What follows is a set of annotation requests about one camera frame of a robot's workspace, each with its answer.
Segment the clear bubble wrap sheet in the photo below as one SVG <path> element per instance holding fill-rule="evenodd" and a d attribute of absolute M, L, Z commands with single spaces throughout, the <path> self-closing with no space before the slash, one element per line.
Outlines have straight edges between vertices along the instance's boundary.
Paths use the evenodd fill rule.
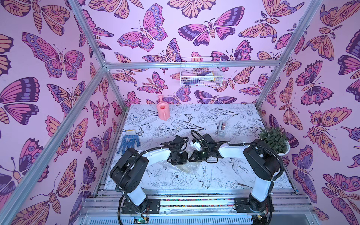
<path fill-rule="evenodd" d="M 183 173 L 193 174 L 198 171 L 200 166 L 201 163 L 199 162 L 187 162 L 186 164 L 176 165 L 174 167 Z"/>

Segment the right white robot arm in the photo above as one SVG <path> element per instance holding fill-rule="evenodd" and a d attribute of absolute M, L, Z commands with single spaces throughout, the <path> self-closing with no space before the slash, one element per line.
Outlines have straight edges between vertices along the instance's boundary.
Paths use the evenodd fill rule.
<path fill-rule="evenodd" d="M 275 181 L 282 176 L 285 167 L 282 158 L 260 139 L 247 143 L 227 141 L 210 142 L 193 139 L 195 148 L 190 162 L 203 162 L 209 158 L 239 158 L 247 160 L 256 175 L 249 200 L 262 203 L 271 194 Z"/>

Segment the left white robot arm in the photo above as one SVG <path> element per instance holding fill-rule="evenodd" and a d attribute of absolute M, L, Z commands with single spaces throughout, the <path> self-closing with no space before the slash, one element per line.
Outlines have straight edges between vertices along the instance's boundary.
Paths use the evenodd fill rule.
<path fill-rule="evenodd" d="M 184 165 L 188 161 L 188 153 L 173 146 L 143 152 L 127 149 L 110 171 L 110 178 L 116 184 L 115 190 L 120 191 L 135 207 L 147 205 L 147 196 L 140 187 L 141 180 L 148 166 L 162 161 Z"/>

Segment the tape dispenser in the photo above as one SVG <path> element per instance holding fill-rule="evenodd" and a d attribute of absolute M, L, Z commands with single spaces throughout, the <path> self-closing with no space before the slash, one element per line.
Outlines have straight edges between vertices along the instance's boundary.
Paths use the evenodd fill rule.
<path fill-rule="evenodd" d="M 225 137 L 227 134 L 228 122 L 220 121 L 218 125 L 217 135 L 219 137 Z"/>

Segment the pink plastic watering can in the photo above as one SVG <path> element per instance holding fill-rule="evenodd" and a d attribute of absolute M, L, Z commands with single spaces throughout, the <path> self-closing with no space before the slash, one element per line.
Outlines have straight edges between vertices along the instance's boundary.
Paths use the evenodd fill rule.
<path fill-rule="evenodd" d="M 170 118 L 169 104 L 163 100 L 163 95 L 158 96 L 157 113 L 158 117 L 163 121 L 167 121 Z"/>

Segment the blue dotted work glove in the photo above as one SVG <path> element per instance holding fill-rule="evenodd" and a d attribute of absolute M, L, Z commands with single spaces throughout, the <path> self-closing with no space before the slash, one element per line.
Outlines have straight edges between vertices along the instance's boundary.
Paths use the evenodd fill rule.
<path fill-rule="evenodd" d="M 129 148 L 140 147 L 140 140 L 136 130 L 127 130 L 125 136 L 122 138 L 120 147 L 117 149 L 117 154 L 123 155 Z"/>

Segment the green potted plant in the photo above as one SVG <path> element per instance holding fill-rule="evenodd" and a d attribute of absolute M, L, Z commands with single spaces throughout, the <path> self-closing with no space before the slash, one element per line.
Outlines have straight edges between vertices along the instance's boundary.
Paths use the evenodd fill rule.
<path fill-rule="evenodd" d="M 290 142 L 280 128 L 261 129 L 259 138 L 277 154 L 286 155 L 290 151 Z"/>

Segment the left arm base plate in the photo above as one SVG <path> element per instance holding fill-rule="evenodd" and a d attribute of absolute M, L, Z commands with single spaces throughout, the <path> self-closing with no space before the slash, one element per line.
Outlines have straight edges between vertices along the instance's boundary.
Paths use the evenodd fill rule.
<path fill-rule="evenodd" d="M 160 199 L 145 199 L 139 206 L 136 206 L 133 202 L 125 200 L 121 213 L 127 214 L 159 214 L 160 212 Z"/>

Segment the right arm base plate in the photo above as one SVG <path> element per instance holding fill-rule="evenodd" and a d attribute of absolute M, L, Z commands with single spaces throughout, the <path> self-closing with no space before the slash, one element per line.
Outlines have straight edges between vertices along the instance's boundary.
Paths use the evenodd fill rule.
<path fill-rule="evenodd" d="M 269 197 L 263 202 L 260 202 L 255 198 L 235 198 L 232 208 L 236 210 L 237 213 L 266 214 L 275 212 Z"/>

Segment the aluminium frame post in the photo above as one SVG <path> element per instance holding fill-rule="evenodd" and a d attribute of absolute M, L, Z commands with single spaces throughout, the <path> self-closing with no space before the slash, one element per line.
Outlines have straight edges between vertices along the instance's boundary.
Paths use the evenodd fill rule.
<path fill-rule="evenodd" d="M 86 19 L 84 13 L 83 13 L 83 9 L 81 8 L 78 1 L 70 0 L 69 4 L 71 5 L 74 16 L 77 18 L 77 20 L 80 24 L 80 27 L 82 28 L 83 33 L 89 42 L 89 46 L 92 48 L 93 54 L 99 63 L 99 66 L 100 66 L 100 69 L 98 70 L 99 76 L 107 78 L 109 85 L 115 94 L 116 100 L 118 101 L 118 103 L 120 104 L 120 106 L 122 107 L 123 110 L 126 109 L 126 106 L 123 102 L 120 91 L 118 90 L 118 87 L 117 87 L 116 83 L 114 82 L 114 79 L 108 69 L 108 63 L 106 62 L 105 57 L 102 55 L 102 53 L 100 51 L 100 48 L 96 42 L 95 36 L 87 22 L 87 19 Z"/>

